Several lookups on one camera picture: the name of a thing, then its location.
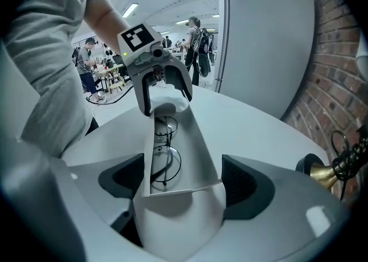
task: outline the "person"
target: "person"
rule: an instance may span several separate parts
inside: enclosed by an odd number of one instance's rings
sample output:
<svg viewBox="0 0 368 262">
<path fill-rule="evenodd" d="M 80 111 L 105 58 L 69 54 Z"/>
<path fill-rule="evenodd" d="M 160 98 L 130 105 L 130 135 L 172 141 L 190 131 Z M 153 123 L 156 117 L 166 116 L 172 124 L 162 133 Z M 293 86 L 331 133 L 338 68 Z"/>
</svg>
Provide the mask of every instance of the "person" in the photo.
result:
<svg viewBox="0 0 368 262">
<path fill-rule="evenodd" d="M 185 58 L 185 65 L 187 66 L 188 71 L 190 71 L 191 65 L 193 65 L 193 78 L 192 84 L 198 86 L 200 83 L 200 74 L 198 72 L 197 67 L 197 55 L 198 55 L 198 38 L 201 34 L 201 30 L 199 27 L 201 26 L 201 20 L 197 17 L 190 17 L 188 22 L 185 23 L 186 26 L 189 26 L 188 30 L 188 40 L 184 41 L 181 46 L 185 47 L 189 45 L 188 52 Z"/>
<path fill-rule="evenodd" d="M 21 138 L 53 157 L 98 127 L 71 61 L 83 19 L 120 53 L 117 35 L 129 26 L 109 0 L 23 0 L 4 37 L 10 57 L 40 95 Z"/>
<path fill-rule="evenodd" d="M 76 57 L 76 69 L 87 91 L 91 92 L 92 98 L 95 102 L 102 101 L 105 97 L 103 95 L 98 96 L 96 85 L 92 76 L 92 66 L 96 66 L 95 60 L 90 60 L 88 51 L 92 50 L 95 45 L 93 37 L 86 39 L 86 44 L 82 47 Z"/>
<path fill-rule="evenodd" d="M 173 42 L 168 38 L 168 36 L 165 36 L 166 38 L 166 46 L 169 48 L 173 44 Z"/>
</svg>

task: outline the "brick wall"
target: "brick wall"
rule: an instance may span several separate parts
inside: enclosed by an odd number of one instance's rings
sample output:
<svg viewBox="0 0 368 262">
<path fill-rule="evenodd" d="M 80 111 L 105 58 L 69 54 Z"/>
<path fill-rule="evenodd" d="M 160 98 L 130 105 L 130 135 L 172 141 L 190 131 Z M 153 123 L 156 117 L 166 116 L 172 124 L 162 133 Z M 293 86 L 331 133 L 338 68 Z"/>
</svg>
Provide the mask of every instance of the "brick wall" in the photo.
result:
<svg viewBox="0 0 368 262">
<path fill-rule="evenodd" d="M 334 130 L 341 130 L 351 144 L 358 141 L 357 119 L 368 115 L 368 85 L 354 63 L 360 29 L 344 0 L 315 0 L 315 40 L 300 92 L 284 121 L 335 158 L 330 143 Z M 338 140 L 338 148 L 343 147 Z M 349 180 L 346 200 L 356 197 L 359 175 Z M 340 195 L 342 184 L 333 188 Z"/>
</svg>

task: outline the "cap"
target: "cap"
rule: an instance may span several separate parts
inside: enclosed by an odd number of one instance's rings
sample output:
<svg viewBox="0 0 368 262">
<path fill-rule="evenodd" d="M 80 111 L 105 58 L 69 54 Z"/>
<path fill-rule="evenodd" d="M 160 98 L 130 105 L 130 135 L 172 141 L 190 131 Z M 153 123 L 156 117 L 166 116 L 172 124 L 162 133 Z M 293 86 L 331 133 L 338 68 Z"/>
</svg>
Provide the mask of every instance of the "cap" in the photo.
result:
<svg viewBox="0 0 368 262">
<path fill-rule="evenodd" d="M 185 23 L 185 25 L 188 26 L 189 25 L 189 21 L 194 21 L 195 23 L 197 23 L 198 20 L 199 19 L 197 17 L 195 17 L 195 16 L 189 17 L 188 22 Z"/>
</svg>

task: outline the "white partition panel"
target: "white partition panel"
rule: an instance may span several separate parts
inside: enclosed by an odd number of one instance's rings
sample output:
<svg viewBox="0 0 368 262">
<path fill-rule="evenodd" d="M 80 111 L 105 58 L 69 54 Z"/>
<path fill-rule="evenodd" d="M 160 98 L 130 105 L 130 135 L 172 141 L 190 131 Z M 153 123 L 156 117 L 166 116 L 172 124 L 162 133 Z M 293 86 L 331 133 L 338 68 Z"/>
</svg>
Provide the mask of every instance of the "white partition panel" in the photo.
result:
<svg viewBox="0 0 368 262">
<path fill-rule="evenodd" d="M 313 0 L 220 4 L 223 50 L 216 70 L 222 81 L 216 90 L 280 118 L 295 96 L 311 53 Z"/>
</svg>

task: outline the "fluorescent light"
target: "fluorescent light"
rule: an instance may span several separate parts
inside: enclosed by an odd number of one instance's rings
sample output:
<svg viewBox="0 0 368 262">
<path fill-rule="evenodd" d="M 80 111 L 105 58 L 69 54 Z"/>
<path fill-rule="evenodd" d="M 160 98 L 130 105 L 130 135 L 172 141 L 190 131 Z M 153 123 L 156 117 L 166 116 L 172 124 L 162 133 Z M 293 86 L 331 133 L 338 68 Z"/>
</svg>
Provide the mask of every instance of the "fluorescent light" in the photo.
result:
<svg viewBox="0 0 368 262">
<path fill-rule="evenodd" d="M 123 18 L 127 18 L 131 14 L 131 12 L 134 11 L 134 9 L 138 7 L 137 3 L 132 3 L 130 7 L 125 11 L 124 15 L 122 15 Z"/>
<path fill-rule="evenodd" d="M 183 21 L 179 21 L 179 22 L 177 22 L 177 24 L 181 24 L 181 23 L 187 23 L 187 22 L 189 22 L 189 20 L 183 20 Z"/>
</svg>

